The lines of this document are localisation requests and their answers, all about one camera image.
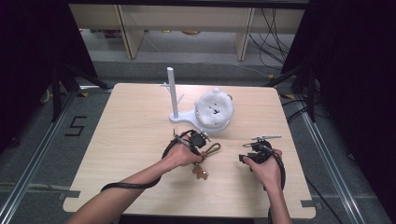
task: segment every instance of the hand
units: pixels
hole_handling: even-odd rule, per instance
[[[275,153],[282,157],[282,151],[273,149]],[[249,157],[243,158],[244,162],[250,166],[255,176],[268,189],[281,189],[281,176],[279,165],[274,157],[270,157],[267,161],[258,164]]]
[[[183,139],[189,139],[187,135],[183,136]],[[195,155],[192,153],[184,144],[176,143],[165,156],[165,159],[172,161],[173,167],[190,165],[193,162],[201,162],[202,156]]]

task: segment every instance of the white stand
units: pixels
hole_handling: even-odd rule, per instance
[[[169,87],[169,91],[171,93],[173,113],[170,114],[169,119],[172,122],[174,122],[174,123],[189,122],[192,125],[194,125],[197,129],[199,129],[201,132],[205,132],[205,133],[219,133],[219,132],[223,131],[228,126],[228,124],[230,123],[229,120],[227,120],[227,122],[225,122],[220,127],[207,128],[207,127],[204,127],[195,117],[195,108],[193,108],[191,111],[188,111],[188,112],[178,111],[178,109],[177,109],[178,100],[177,100],[177,95],[176,95],[174,70],[172,67],[168,67],[167,71],[168,71],[169,84],[163,83],[161,86]]]
[[[178,111],[178,118],[175,118],[174,114],[171,113],[171,115],[169,116],[169,119],[172,120],[172,122],[174,122],[174,123],[180,123],[180,122],[187,121],[187,122],[191,123],[192,125],[194,125],[197,129],[201,130],[201,132],[205,132],[205,133],[219,133],[219,132],[223,131],[225,128],[227,128],[228,124],[230,123],[230,121],[227,120],[227,122],[225,122],[224,125],[222,125],[221,127],[218,127],[218,128],[204,127],[200,124],[198,119],[195,117],[195,108],[193,108],[191,111],[188,111],[188,112]]]

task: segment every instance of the white base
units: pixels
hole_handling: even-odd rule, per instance
[[[171,115],[169,116],[169,119],[174,123],[180,123],[180,122],[187,121],[187,122],[191,123],[192,125],[194,125],[201,132],[205,132],[205,133],[219,133],[219,132],[223,131],[225,128],[227,128],[228,124],[230,123],[230,121],[227,120],[227,122],[225,122],[223,125],[221,125],[217,128],[205,127],[195,117],[195,108],[188,112],[180,112],[179,111],[177,118],[174,118],[174,113],[171,113]]]

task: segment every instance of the handheld controller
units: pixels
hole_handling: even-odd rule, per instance
[[[251,147],[254,152],[249,152],[247,155],[239,155],[239,160],[245,163],[243,158],[249,157],[256,163],[263,163],[271,157],[272,146],[264,138],[255,138],[257,142],[244,144],[243,147]]]

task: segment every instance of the wooden table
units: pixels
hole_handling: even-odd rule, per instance
[[[194,101],[214,86],[177,85],[177,95],[185,94],[179,111],[189,111]],[[248,166],[238,160],[250,148],[243,144],[251,137],[281,135],[269,142],[283,151],[286,168],[286,203],[292,218],[312,218],[314,207],[304,173],[286,122],[277,92],[273,88],[220,86],[233,97],[234,114],[221,133],[210,134],[211,143],[221,150],[202,166],[207,180],[197,179],[192,165],[178,167],[163,175],[160,183],[147,189],[124,214],[192,217],[267,217],[266,192]],[[194,127],[173,123],[168,90],[155,84],[115,86],[97,125],[91,143],[70,190],[80,191],[78,198],[66,198],[64,210],[77,211],[99,193],[107,183],[118,182],[155,161],[173,139],[173,130],[181,133]]]

